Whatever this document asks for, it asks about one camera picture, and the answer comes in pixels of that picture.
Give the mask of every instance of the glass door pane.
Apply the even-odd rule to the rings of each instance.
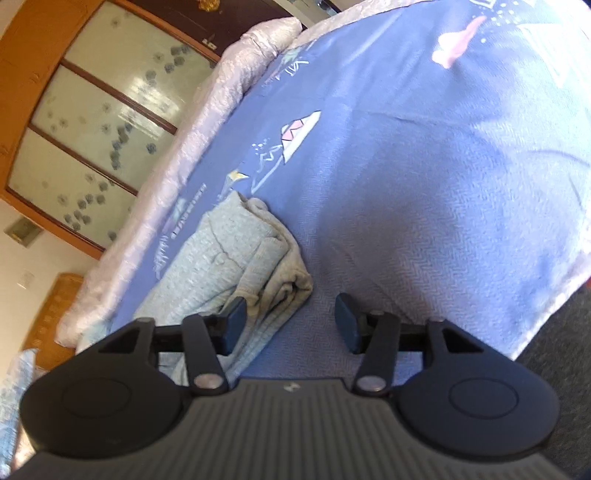
[[[62,225],[108,247],[135,196],[27,129],[8,186]]]
[[[174,138],[64,67],[57,69],[31,122],[136,190]]]
[[[105,2],[65,59],[178,126],[210,61],[123,8]]]

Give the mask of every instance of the wooden cabinet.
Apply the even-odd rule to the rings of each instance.
[[[99,258],[219,56],[125,0],[27,0],[0,40],[0,194]]]
[[[273,0],[220,0],[219,8],[212,12],[200,9],[199,0],[133,0],[133,3],[218,55],[257,23],[290,16]]]

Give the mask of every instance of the folded towel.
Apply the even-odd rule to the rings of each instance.
[[[296,240],[285,226],[262,201],[243,200],[232,192],[203,216],[134,318],[153,317],[156,325],[174,325],[193,313],[219,313],[243,297],[246,326],[232,354],[219,357],[232,382],[305,302],[312,286]],[[177,383],[186,383],[179,354],[162,354],[160,367]]]

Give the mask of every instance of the blue bedsheet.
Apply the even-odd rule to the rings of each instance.
[[[591,48],[565,22],[543,0],[437,0],[277,58],[195,168],[112,329],[235,189],[267,202],[315,283],[246,375],[350,377],[341,291],[514,353],[580,248],[589,200]]]

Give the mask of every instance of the dark gray carpet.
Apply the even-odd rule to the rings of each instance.
[[[518,362],[560,397],[546,457],[569,475],[581,475],[591,468],[591,291],[581,289],[552,316]]]

